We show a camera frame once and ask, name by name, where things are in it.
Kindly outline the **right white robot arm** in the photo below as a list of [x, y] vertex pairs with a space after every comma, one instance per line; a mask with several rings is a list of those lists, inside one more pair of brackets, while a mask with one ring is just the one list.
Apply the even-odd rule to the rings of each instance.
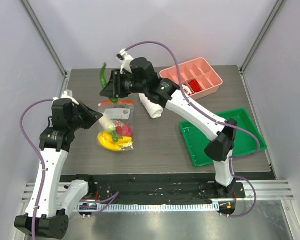
[[232, 194], [236, 180], [231, 173], [230, 157], [233, 155], [236, 130], [227, 126], [227, 120], [214, 116], [187, 96], [180, 85], [159, 77], [146, 58], [121, 55], [117, 58], [121, 67], [111, 72], [109, 82], [100, 95], [123, 99], [130, 94], [143, 94], [151, 103], [193, 124], [210, 141], [204, 152], [213, 161], [216, 193], [223, 198]]

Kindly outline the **white fake radish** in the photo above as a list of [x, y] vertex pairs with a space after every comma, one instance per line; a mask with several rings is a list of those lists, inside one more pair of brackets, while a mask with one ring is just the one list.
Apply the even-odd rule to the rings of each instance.
[[105, 112], [102, 113], [102, 117], [98, 120], [98, 122], [106, 132], [111, 133], [116, 130], [116, 124]]

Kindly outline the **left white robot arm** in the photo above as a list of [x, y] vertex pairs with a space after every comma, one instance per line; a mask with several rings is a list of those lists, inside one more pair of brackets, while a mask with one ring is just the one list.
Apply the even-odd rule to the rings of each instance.
[[62, 170], [75, 132], [88, 130], [103, 114], [71, 97], [51, 99], [52, 115], [36, 147], [25, 130], [25, 139], [39, 158], [39, 168], [31, 199], [25, 214], [16, 216], [14, 226], [25, 235], [36, 238], [62, 239], [69, 227], [69, 217], [82, 199], [90, 200], [97, 192], [94, 177], [76, 176], [66, 192], [57, 197]]

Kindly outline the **clear orange zip top bag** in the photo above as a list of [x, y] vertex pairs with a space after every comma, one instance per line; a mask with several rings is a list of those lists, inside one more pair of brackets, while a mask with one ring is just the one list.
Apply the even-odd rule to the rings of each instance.
[[103, 117], [98, 121], [98, 143], [112, 152], [134, 150], [134, 118], [135, 103], [131, 100], [110, 100], [98, 104], [98, 111]]

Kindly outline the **green fake chili pepper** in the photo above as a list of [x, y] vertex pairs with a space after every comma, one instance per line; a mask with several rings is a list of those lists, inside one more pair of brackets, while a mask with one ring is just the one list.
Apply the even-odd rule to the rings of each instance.
[[[99, 74], [99, 77], [100, 77], [100, 83], [101, 83], [101, 86], [102, 86], [103, 89], [104, 89], [104, 88], [107, 86], [107, 84], [108, 84], [108, 82], [107, 82], [107, 80], [106, 80], [106, 75], [105, 75], [106, 68], [107, 68], [107, 63], [104, 62], [104, 63], [103, 63], [103, 66], [102, 66], [102, 68], [101, 68], [101, 70], [100, 70], [100, 74]], [[109, 99], [113, 104], [117, 104], [118, 101], [119, 101], [117, 98], [108, 98], [108, 99]]]

